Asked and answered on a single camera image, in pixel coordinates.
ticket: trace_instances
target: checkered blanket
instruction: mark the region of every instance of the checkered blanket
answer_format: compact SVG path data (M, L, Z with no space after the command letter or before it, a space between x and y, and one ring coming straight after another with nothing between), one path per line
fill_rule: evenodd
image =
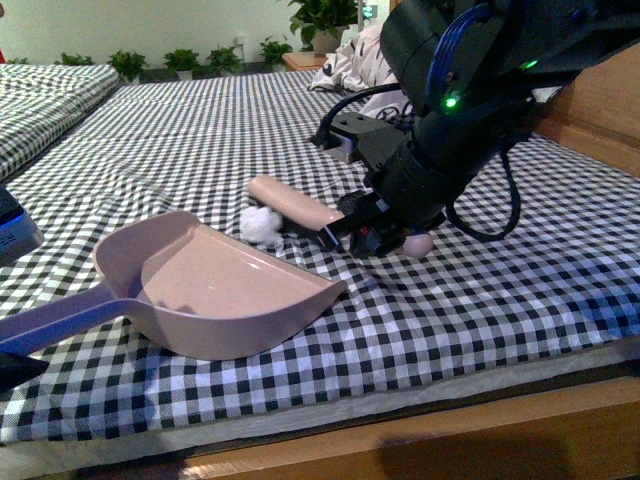
M117 84L108 65L0 65L0 180L82 120Z
M121 88L8 185L46 236L0 270L6 316L97 283L96 242L127 223L189 210L239 238L246 185L268 173L330 206L363 167L306 142L338 99L307 72ZM423 260L354 260L293 233L271 254L348 292L270 351L205 362L172 354L126 318L39 352L41 377L0 397L0 441L113 438L298 405L421 388L640 334L640 181L542 137L512 153L519 227L480 244L445 223ZM502 225L492 161L458 202Z

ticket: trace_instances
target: pink plastic scoop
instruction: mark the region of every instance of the pink plastic scoop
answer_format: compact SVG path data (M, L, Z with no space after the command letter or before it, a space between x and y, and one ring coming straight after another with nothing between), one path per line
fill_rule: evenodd
M124 315L149 339L202 360L282 343L345 290L171 212L126 226L93 252L101 282L0 320L0 352L28 355Z

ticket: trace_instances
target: green led light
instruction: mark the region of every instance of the green led light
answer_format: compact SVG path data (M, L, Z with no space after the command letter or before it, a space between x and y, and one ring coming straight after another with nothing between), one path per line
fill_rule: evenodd
M535 67L538 64L538 60L532 60L530 62L523 63L520 67L522 70L529 70L530 68Z
M449 97L444 101L444 106L447 108L454 108L458 104L458 100L453 97Z

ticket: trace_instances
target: wooden board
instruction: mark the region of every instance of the wooden board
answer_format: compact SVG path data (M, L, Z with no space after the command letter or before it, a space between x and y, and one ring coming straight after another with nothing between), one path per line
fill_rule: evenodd
M317 70L327 61L327 56L313 52L291 52L282 56L288 71Z
M613 479L640 475L640 379L623 377L62 480Z
M538 132L640 177L640 45L582 72Z

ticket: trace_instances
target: white wall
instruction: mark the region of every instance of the white wall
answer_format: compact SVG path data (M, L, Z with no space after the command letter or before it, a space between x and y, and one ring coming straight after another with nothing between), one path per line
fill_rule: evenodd
M3 0L0 50L6 58L53 63L60 53L89 55L104 63L119 49L137 51L152 67L177 48L200 53L234 45L245 35L247 61L259 60L259 43L269 35L299 49L289 32L294 7L287 0Z

